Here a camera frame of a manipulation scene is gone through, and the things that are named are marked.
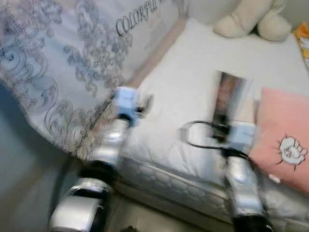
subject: pink pillow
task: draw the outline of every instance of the pink pillow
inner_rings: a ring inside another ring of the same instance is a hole
[[[250,157],[281,182],[309,193],[309,98],[264,88]]]

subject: white cartoon face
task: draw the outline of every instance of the white cartoon face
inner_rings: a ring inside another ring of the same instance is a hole
[[[293,137],[282,139],[279,150],[282,155],[282,160],[294,165],[298,165],[304,161],[305,154],[308,152],[299,144],[299,141]]]

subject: black wire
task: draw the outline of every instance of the black wire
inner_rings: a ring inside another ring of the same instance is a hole
[[[205,146],[205,145],[198,145],[198,144],[194,144],[194,143],[190,142],[188,140],[187,130],[191,126],[193,126],[194,124],[206,124],[206,125],[208,125],[208,126],[210,126],[212,128],[217,128],[217,129],[224,128],[224,125],[217,125],[217,124],[214,124],[214,123],[211,123],[211,122],[207,122],[207,121],[196,120],[196,121],[188,122],[188,123],[184,124],[182,126],[182,128],[181,128],[181,137],[182,137],[183,141],[186,142],[187,144],[189,144],[191,146],[194,146],[194,147],[202,148],[202,149],[212,149],[212,150],[221,150],[221,151],[233,151],[233,154],[229,155],[229,156],[235,156],[235,157],[240,157],[240,158],[244,158],[244,159],[250,160],[246,153],[244,153],[244,152],[242,152],[240,150],[231,148],[231,147]]]

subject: white plush toy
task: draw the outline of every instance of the white plush toy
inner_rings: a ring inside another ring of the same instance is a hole
[[[235,11],[214,25],[214,32],[229,38],[248,35],[257,25],[262,38],[284,40],[292,25],[280,13],[286,0],[242,0]]]

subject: metal part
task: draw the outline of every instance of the metal part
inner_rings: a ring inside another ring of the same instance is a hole
[[[93,192],[103,192],[110,191],[111,187],[105,182],[94,179],[94,178],[80,178],[78,179],[76,185],[74,185],[70,190],[77,191],[80,189],[86,189]]]
[[[229,147],[248,153],[254,139],[255,125],[235,122],[229,134]],[[263,215],[263,205],[258,192],[258,182],[247,159],[228,157],[225,181],[231,200],[233,217]]]
[[[257,178],[246,159],[229,157],[225,180],[233,217],[264,215]]]
[[[116,167],[120,149],[127,138],[129,125],[130,122],[125,119],[115,119],[103,136],[100,146],[90,155],[90,161],[99,160]]]
[[[99,199],[69,196],[51,218],[52,232],[88,232],[96,215]]]

